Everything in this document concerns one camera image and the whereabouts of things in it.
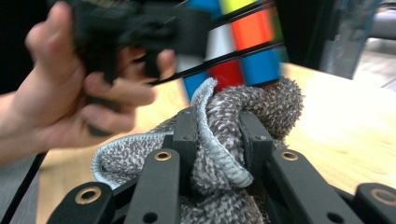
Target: wooden table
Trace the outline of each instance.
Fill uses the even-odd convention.
[[[303,153],[332,185],[349,193],[364,182],[396,188],[396,92],[284,64],[284,76],[302,88],[304,112],[286,141]],[[158,100],[139,108],[144,133],[188,106],[181,82],[158,88]],[[92,155],[99,148],[54,149],[41,167],[37,223],[45,223],[64,195],[92,181]]]

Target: fuzzy cloth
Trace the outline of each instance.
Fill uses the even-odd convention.
[[[191,188],[199,195],[181,197],[182,223],[269,223],[263,197],[253,198],[244,189],[253,176],[244,168],[239,113],[254,113],[273,136],[276,148],[286,148],[284,138],[303,108],[301,90],[287,78],[263,89],[240,86],[213,94],[216,84],[209,78],[191,100],[199,142]],[[161,148],[175,123],[173,117],[149,133],[99,148],[92,163],[94,178],[114,189],[137,177],[146,156]]]

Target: rubik's cube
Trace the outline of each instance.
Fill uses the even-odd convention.
[[[218,81],[215,91],[280,79],[279,63],[286,54],[272,1],[189,0],[187,6],[207,10],[212,17],[204,63],[191,68],[181,62],[177,67],[179,73],[193,71],[183,78],[190,99],[208,77]]]

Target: screw hole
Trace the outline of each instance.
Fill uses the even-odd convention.
[[[396,206],[396,195],[384,189],[372,189],[372,196],[381,203]]]
[[[78,204],[93,203],[98,200],[101,195],[102,191],[98,187],[87,187],[78,192],[75,198],[75,202]]]
[[[87,191],[87,192],[85,192],[85,193],[83,193],[82,195],[81,195],[81,198],[82,199],[85,199],[85,200],[89,200],[90,198],[92,198],[93,196],[95,196],[95,191],[93,191],[93,190],[90,190],[90,191]]]
[[[282,158],[287,160],[287,161],[297,161],[298,156],[292,152],[283,152],[282,153]]]
[[[155,155],[155,160],[157,161],[167,161],[172,157],[172,154],[169,152],[159,152]]]
[[[155,213],[146,213],[143,216],[143,222],[144,223],[154,223],[155,221],[157,221],[158,216]]]
[[[335,213],[328,213],[327,218],[333,223],[344,223],[344,219]]]

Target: finger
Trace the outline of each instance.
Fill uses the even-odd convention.
[[[82,117],[87,122],[102,131],[109,133],[125,133],[135,126],[135,108],[123,113],[116,113],[101,105],[86,105],[82,109]]]
[[[131,62],[135,59],[141,58],[145,55],[146,51],[144,49],[135,48],[123,48],[118,53],[118,71],[121,74],[125,69],[127,69]]]
[[[149,85],[122,77],[115,79],[111,85],[104,81],[100,73],[92,73],[85,78],[84,90],[90,96],[127,105],[150,105],[156,98],[156,91]]]
[[[176,71],[176,56],[171,49],[163,50],[157,58],[157,65],[161,72],[161,79],[171,77]]]
[[[47,20],[32,29],[25,43],[33,52],[40,76],[68,77],[79,63],[74,52],[70,6],[64,2],[55,4]]]
[[[140,83],[150,83],[156,78],[146,76],[146,64],[143,62],[129,63],[129,66],[123,70],[122,76],[132,81]],[[170,49],[163,50],[157,58],[157,66],[161,73],[161,79],[171,77],[176,70],[176,57],[175,53]]]

